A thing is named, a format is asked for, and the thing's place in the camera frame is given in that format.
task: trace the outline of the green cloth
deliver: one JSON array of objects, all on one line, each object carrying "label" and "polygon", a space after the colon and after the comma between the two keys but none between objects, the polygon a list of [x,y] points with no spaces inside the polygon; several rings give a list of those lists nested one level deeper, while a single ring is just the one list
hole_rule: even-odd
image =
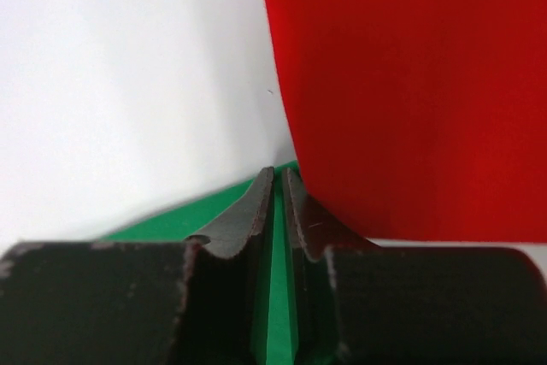
[{"label": "green cloth", "polygon": [[[279,173],[285,167],[297,169],[297,164],[293,162],[276,168],[275,173],[275,214],[267,345],[268,365],[292,365],[294,357],[289,321],[289,298],[287,295],[283,193]],[[151,217],[146,221],[141,221],[110,235],[109,239],[141,241],[183,239],[213,220],[226,207],[241,197],[249,185],[250,181],[246,181],[195,203]]]}]

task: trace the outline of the red surface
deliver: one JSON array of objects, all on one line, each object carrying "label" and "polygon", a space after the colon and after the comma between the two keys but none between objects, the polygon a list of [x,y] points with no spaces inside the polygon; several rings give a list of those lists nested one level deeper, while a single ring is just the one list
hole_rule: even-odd
[{"label": "red surface", "polygon": [[547,0],[266,0],[310,192],[369,237],[547,240]]}]

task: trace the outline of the red cloth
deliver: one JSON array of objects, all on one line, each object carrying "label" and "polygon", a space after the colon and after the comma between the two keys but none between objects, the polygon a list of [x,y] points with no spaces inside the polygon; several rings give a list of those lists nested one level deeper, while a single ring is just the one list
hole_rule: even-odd
[{"label": "red cloth", "polygon": [[547,240],[547,0],[266,0],[309,191],[373,238]]}]

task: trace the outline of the green object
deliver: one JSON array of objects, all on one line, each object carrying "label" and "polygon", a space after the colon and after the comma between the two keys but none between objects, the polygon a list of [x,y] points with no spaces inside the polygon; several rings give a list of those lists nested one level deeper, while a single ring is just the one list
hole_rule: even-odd
[{"label": "green object", "polygon": [[[270,283],[268,320],[268,365],[292,365],[294,346],[291,341],[289,320],[289,298],[285,265],[285,218],[283,214],[283,193],[280,170],[297,169],[295,162],[275,170],[275,214],[273,219],[272,273]],[[212,196],[203,198],[183,207],[141,221],[129,228],[114,233],[109,239],[157,241],[178,240],[194,233],[198,228],[213,220],[226,207],[240,198],[250,181],[235,185]]]}]

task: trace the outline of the green fabric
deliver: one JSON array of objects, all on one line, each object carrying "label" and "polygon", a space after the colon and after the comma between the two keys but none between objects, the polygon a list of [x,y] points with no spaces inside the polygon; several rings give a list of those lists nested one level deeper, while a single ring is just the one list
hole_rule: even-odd
[{"label": "green fabric", "polygon": [[[280,170],[285,167],[297,169],[297,164],[293,162],[276,168],[275,173],[275,214],[267,347],[268,365],[292,365],[294,357],[290,332],[289,298],[287,296],[283,194],[279,174]],[[249,185],[250,181],[246,181],[195,203],[151,217],[110,235],[109,239],[149,241],[183,239],[213,220],[226,207],[241,197]]]}]

